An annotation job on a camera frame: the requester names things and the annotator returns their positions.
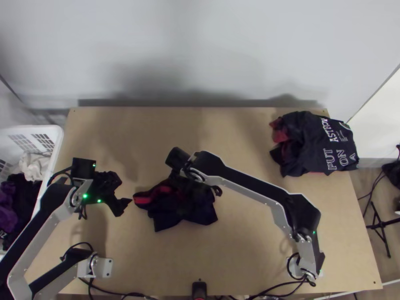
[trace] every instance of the tan table surface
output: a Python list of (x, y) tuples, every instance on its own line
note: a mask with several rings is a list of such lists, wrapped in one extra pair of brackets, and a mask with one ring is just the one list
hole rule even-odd
[[(56, 171), (73, 157), (97, 161), (97, 171), (114, 171), (122, 180), (117, 198), (165, 179), (169, 151), (205, 150), (230, 167), (261, 180), (303, 193), (320, 211), (320, 249), (326, 255), (316, 287), (299, 293), (381, 289), (382, 283), (348, 172), (330, 176), (309, 173), (282, 178), (271, 159), (269, 122), (291, 108), (164, 108), (84, 107), (71, 109)], [(327, 115), (324, 109), (311, 109)], [(286, 257), (292, 242), (274, 224), (271, 210), (223, 188), (214, 204), (218, 221), (203, 226), (182, 221), (154, 232), (147, 211), (132, 202), (121, 217), (105, 204), (89, 205), (88, 220), (74, 215), (61, 222), (29, 268), (33, 280), (56, 266), (77, 242), (90, 242), (100, 255), (114, 259), (112, 276), (95, 284), (112, 291), (148, 295), (189, 295), (191, 283), (202, 279), (209, 295), (249, 295), (291, 281)], [(291, 291), (295, 285), (278, 289)], [(86, 294), (74, 280), (63, 293)]]

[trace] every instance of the floor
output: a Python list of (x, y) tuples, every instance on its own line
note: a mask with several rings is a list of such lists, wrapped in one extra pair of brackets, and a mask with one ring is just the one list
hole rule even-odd
[[(379, 175), (380, 169), (363, 168), (350, 172), (351, 180), (354, 186), (357, 197), (364, 196), (369, 193), (375, 178)], [(364, 210), (367, 199), (359, 201), (360, 208)], [(372, 200), (375, 204), (377, 211), (383, 221), (398, 218), (399, 215), (394, 213), (395, 202), (400, 200), (400, 190), (394, 187), (387, 178), (382, 179), (376, 186)], [(369, 208), (365, 216), (365, 223), (370, 225), (373, 219), (373, 210)], [(376, 263), (379, 268), (380, 277), (382, 282), (388, 282), (400, 279), (400, 223), (386, 227), (385, 233), (388, 239), (391, 258), (386, 255), (384, 243), (373, 230), (368, 230), (369, 239), (375, 254)], [(392, 285), (385, 286), (383, 290), (375, 291), (362, 291), (357, 292), (356, 297), (358, 300), (398, 300), (400, 299), (400, 282)], [(59, 295), (57, 300), (88, 300), (85, 295)], [(95, 296), (95, 300), (117, 300), (119, 297), (115, 296)], [(340, 296), (333, 298), (335, 300), (354, 300), (355, 297), (350, 295)]]

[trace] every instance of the black t-shirt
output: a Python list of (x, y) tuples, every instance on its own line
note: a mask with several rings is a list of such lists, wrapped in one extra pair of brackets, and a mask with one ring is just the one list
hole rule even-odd
[(282, 176), (301, 176), (308, 172), (350, 171), (358, 167), (359, 157), (353, 132), (342, 121), (296, 111), (281, 117), (288, 141), (271, 151), (281, 165)]

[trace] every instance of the laundry basket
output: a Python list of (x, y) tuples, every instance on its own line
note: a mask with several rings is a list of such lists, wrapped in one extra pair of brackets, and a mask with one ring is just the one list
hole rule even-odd
[[(47, 181), (54, 173), (63, 137), (64, 131), (57, 125), (24, 125), (0, 129), (0, 183), (7, 180), (24, 152), (51, 152), (50, 162), (37, 196), (39, 200), (45, 193)], [(39, 209), (40, 201), (37, 201), (32, 217)], [(4, 256), (2, 241), (0, 239), (0, 260)]]

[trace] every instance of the white wall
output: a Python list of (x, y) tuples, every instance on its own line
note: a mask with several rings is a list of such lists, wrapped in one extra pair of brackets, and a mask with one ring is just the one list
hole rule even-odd
[(347, 121), (400, 62), (395, 0), (0, 3), (0, 73), (33, 107), (291, 94)]
[(379, 166), (399, 155), (400, 70), (348, 122), (363, 166)]
[(0, 129), (32, 124), (37, 124), (34, 116), (0, 79)]

